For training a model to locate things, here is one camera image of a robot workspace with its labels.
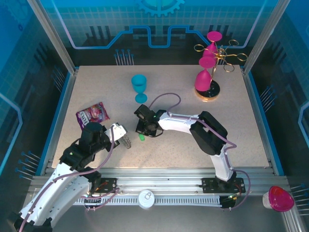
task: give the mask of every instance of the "glass wall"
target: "glass wall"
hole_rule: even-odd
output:
[[[27,1],[0,1],[0,230],[23,204],[67,70]],[[22,156],[31,151],[32,158]]]
[[[197,64],[193,47],[209,44],[212,30],[223,34],[218,45],[234,39],[234,49],[249,54],[277,0],[41,2],[79,66]]]
[[[289,3],[251,70],[291,186],[309,184],[308,8],[307,0]]]

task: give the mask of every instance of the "green object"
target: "green object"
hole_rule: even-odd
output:
[[[139,138],[141,141],[145,141],[145,136],[143,134],[139,134]]]

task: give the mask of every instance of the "snack bag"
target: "snack bag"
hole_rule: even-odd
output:
[[[77,112],[76,117],[81,129],[84,129],[89,122],[103,122],[110,119],[102,102]]]

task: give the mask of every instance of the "printed gear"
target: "printed gear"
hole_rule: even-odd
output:
[[[145,3],[147,3],[148,0],[137,0],[137,4],[140,6],[140,10],[144,10],[145,13],[150,13],[151,16],[157,15],[158,17],[160,17],[161,15],[164,16],[168,16],[168,13],[173,14],[174,10],[180,9],[180,4],[184,4],[184,0],[172,0],[173,2],[175,2],[171,7],[169,7],[168,9],[165,10],[159,10],[159,9],[151,9],[149,8],[147,5],[145,5]]]
[[[22,24],[29,14],[27,0],[5,0],[4,2],[14,19]]]

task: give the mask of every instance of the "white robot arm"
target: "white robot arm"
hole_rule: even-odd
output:
[[[228,158],[224,154],[225,142],[210,130],[206,131],[203,124],[196,120],[198,118],[204,121],[218,134],[226,138],[226,129],[210,113],[203,111],[199,115],[169,115],[165,110],[159,110],[155,113],[142,104],[134,114],[139,118],[136,128],[137,133],[149,137],[157,137],[157,131],[162,131],[162,134],[164,130],[175,130],[191,134],[198,146],[211,156],[217,179],[223,183],[229,183],[236,177],[236,173],[229,167]]]
[[[113,124],[112,127],[115,148],[119,145],[117,140],[122,138],[127,131],[118,123]],[[111,145],[111,129],[107,130],[99,123],[88,123],[82,132],[79,143],[74,142],[63,152],[60,163],[36,197],[19,214],[11,213],[8,221],[12,229],[18,231],[22,221],[29,214],[23,232],[51,232],[61,216],[74,202],[98,188],[101,180],[101,174],[98,171],[85,175],[78,175],[78,173],[93,170],[89,167],[86,168],[86,166],[94,160],[95,154],[100,150],[107,149],[110,151]],[[54,181],[55,178],[67,174],[72,175]],[[43,195],[30,212],[31,207],[42,192]]]
[[[192,134],[190,131],[191,126],[197,123],[197,121],[193,120],[192,118],[199,118],[199,115],[172,114],[172,116],[168,116],[167,112],[165,112],[160,117],[158,123],[164,131],[174,130]],[[220,150],[220,154],[211,155],[211,161],[216,171],[216,177],[223,181],[228,181],[232,177],[233,171],[228,167],[226,163],[224,148],[225,145]]]

